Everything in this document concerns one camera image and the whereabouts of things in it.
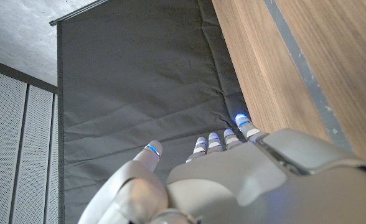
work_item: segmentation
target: metal wall panel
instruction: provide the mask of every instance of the metal wall panel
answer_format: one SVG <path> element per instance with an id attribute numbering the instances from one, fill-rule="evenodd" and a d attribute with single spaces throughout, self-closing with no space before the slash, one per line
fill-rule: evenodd
<path id="1" fill-rule="evenodd" d="M 0 223 L 9 223 L 26 90 L 0 74 Z"/>
<path id="2" fill-rule="evenodd" d="M 46 223 L 59 223 L 59 121 L 57 116 L 57 95 L 54 99 L 53 110 L 53 133 L 52 145 L 50 148 L 50 172 L 47 192 L 47 213 Z"/>
<path id="3" fill-rule="evenodd" d="M 53 94 L 30 86 L 13 223 L 43 223 Z"/>

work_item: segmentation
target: dark gray backdrop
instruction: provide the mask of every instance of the dark gray backdrop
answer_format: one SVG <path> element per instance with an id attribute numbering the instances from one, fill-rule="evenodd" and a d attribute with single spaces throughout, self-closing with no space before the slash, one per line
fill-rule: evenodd
<path id="1" fill-rule="evenodd" d="M 108 1 L 58 26 L 66 223 L 151 140 L 165 182 L 248 114 L 211 0 Z"/>

